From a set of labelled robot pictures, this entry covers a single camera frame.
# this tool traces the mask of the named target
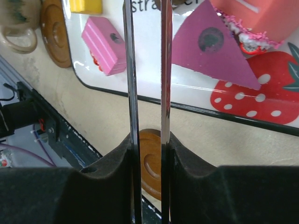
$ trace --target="mug handle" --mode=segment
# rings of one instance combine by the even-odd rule
[[[9,28],[1,26],[0,27],[0,42],[11,51],[19,54],[29,54],[36,49],[37,46],[37,36],[35,31],[32,28],[28,28],[24,32],[24,36],[30,39],[31,45],[29,47],[21,47],[7,39],[7,35],[9,34]]]

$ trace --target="purple triangle block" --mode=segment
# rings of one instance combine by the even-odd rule
[[[172,63],[251,89],[261,87],[209,0],[202,2],[176,33]]]

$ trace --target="brown object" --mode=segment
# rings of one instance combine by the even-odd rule
[[[142,188],[161,200],[161,138],[147,130],[139,138]]]
[[[71,67],[61,0],[46,0],[43,3],[40,24],[43,42],[53,62],[61,68]]]
[[[160,11],[161,11],[161,1],[164,0],[155,0],[155,4]],[[176,9],[179,5],[182,5],[186,1],[187,0],[172,0],[172,9]]]

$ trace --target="tray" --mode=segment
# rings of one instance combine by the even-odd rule
[[[188,0],[174,11],[174,35],[185,18],[201,2],[202,0]],[[71,13],[69,0],[63,0],[63,8],[72,65],[78,79],[88,88],[126,96],[128,92],[126,72],[106,77],[81,38],[88,15]],[[138,96],[139,99],[159,103],[161,94],[160,11],[156,9],[153,0],[145,0],[142,4],[133,1],[133,11]],[[122,4],[116,0],[104,0],[103,12],[104,14],[101,16],[107,17],[123,36]],[[299,29],[278,50],[291,54],[289,42],[299,46]],[[288,70],[288,59],[292,61],[293,57],[291,55],[285,56],[284,67],[286,69],[279,69],[277,72],[275,70],[276,74],[273,76],[278,79],[278,82],[280,79],[285,79],[286,76],[288,81],[293,82],[294,80]],[[299,135],[297,129],[299,128],[299,92],[290,91],[290,98],[288,98],[288,94],[279,98],[280,90],[271,85],[269,83],[260,92],[249,91],[247,94],[246,91],[249,90],[247,88],[239,90],[230,83],[224,83],[173,64],[172,106],[252,126]],[[253,105],[250,100],[245,101],[244,98],[250,98],[248,96],[256,99],[256,102],[260,101],[260,104]]]

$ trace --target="white dot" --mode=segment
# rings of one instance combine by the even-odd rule
[[[215,103],[219,103],[221,101],[221,98],[217,98],[214,100]]]
[[[261,93],[256,96],[256,102],[263,102],[265,99],[266,99],[265,94]]]
[[[235,95],[235,99],[243,99],[245,97],[243,92],[239,92]]]
[[[225,106],[224,106],[224,109],[226,109],[226,110],[230,110],[230,109],[232,109],[233,108],[233,106],[231,105],[231,104],[226,104]]]
[[[266,84],[271,79],[271,76],[269,74],[263,74],[261,75],[257,80],[260,84]]]
[[[225,83],[225,87],[231,87],[232,85],[232,83]]]
[[[257,112],[256,111],[249,111],[247,114],[246,114],[246,116],[247,117],[250,117],[250,118],[252,118],[252,117],[254,117],[254,116],[256,116],[257,115]]]
[[[273,111],[273,112],[271,113],[271,115],[272,115],[273,117],[278,117],[280,114],[281,114],[281,111]]]

